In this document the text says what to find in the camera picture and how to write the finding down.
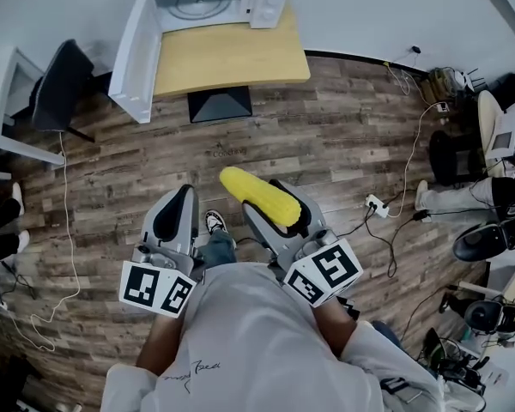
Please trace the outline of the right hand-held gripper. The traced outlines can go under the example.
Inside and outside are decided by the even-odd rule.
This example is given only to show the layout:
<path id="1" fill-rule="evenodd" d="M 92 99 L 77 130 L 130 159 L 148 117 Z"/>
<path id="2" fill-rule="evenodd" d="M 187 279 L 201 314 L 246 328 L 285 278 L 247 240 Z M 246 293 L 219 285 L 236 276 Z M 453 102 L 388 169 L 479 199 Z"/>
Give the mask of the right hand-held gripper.
<path id="1" fill-rule="evenodd" d="M 257 240 L 272 251 L 270 269 L 276 280 L 310 306 L 321 306 L 362 276 L 361 264 L 348 241 L 325 226 L 318 204 L 302 188 L 278 179 L 269 184 L 300 204 L 299 219 L 282 233 L 257 205 L 244 201 L 245 221 Z"/>

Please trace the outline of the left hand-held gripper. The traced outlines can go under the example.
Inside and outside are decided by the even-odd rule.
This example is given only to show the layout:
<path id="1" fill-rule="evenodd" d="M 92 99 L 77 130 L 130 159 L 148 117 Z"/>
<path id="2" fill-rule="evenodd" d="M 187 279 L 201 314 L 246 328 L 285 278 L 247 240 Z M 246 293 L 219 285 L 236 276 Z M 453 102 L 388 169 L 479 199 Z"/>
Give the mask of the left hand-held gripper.
<path id="1" fill-rule="evenodd" d="M 201 283 L 197 258 L 199 200 L 191 185 L 169 191 L 146 214 L 142 237 L 123 262 L 118 299 L 130 306 L 179 318 Z"/>

